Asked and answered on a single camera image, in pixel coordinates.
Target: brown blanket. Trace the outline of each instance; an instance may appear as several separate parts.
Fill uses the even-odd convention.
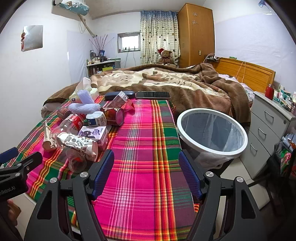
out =
[[[167,91],[176,106],[176,118],[191,108],[208,108],[230,115],[241,124],[250,122],[248,97],[243,87],[220,78],[211,64],[201,63],[192,69],[147,64],[105,71],[91,76],[91,80],[97,82],[101,95],[120,90]],[[60,90],[45,103],[68,99],[76,86]]]

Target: white cabinet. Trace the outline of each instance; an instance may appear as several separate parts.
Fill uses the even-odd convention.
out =
[[[248,133],[248,146],[240,156],[250,177],[254,179],[264,168],[267,159],[274,152],[274,144],[289,133],[296,124],[296,117],[279,103],[259,92],[251,108],[251,126]]]

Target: floor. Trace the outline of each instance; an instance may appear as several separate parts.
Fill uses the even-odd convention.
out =
[[[236,158],[221,175],[222,178],[231,179],[231,180],[233,180],[237,176],[241,176],[246,181],[247,184],[253,181],[239,158]],[[264,207],[269,202],[267,191],[263,186],[260,186],[259,184],[257,184],[251,187],[250,190],[256,200],[256,203],[259,209]],[[35,203],[34,201],[31,200],[29,196],[27,196],[27,194],[22,194],[13,198],[13,201],[22,210],[22,212],[20,213],[17,219],[18,221],[17,229],[19,230],[21,236],[24,238],[30,216],[35,207]],[[225,197],[221,197],[219,209],[218,209],[218,215],[216,219],[216,234],[214,237],[217,237],[219,234],[222,219],[223,219],[224,207],[225,207]]]

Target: wooden wardrobe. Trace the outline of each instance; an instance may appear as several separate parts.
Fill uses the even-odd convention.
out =
[[[213,13],[209,8],[186,3],[178,13],[180,58],[179,68],[204,61],[215,52]]]

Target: blue grip pad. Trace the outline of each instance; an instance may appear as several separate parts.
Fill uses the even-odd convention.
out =
[[[0,164],[4,164],[17,156],[18,156],[18,149],[16,147],[13,147],[0,154]]]
[[[182,151],[179,153],[179,165],[182,169],[183,175],[192,195],[196,196],[198,199],[201,199],[202,193],[200,191],[200,181],[192,166],[190,165],[187,157]]]
[[[102,195],[106,182],[108,180],[109,174],[114,164],[114,153],[110,151],[109,155],[104,161],[98,175],[94,181],[94,190],[92,192],[92,196],[96,199],[98,196]]]

